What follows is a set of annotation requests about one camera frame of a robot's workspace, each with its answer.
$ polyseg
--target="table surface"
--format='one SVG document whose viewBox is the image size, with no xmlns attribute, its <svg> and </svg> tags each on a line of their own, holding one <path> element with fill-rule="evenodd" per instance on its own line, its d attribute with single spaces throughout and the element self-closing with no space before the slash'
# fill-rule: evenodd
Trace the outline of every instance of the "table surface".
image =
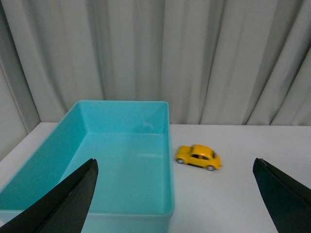
<svg viewBox="0 0 311 233">
<path fill-rule="evenodd" d="M 0 162 L 0 188 L 56 124 L 40 123 Z M 252 173 L 254 160 L 263 158 L 311 187 L 310 138 L 306 126 L 171 125 L 173 156 L 181 145 L 202 144 L 217 151 L 223 166 L 211 172 L 173 161 L 169 233 L 277 233 Z"/>
</svg>

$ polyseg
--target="white curtain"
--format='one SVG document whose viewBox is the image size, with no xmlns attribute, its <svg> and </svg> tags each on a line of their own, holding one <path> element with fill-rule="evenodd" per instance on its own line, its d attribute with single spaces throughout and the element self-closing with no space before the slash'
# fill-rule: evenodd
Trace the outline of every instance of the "white curtain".
<svg viewBox="0 0 311 233">
<path fill-rule="evenodd" d="M 311 0 L 1 0 L 41 121 L 165 100 L 171 123 L 311 125 Z"/>
</svg>

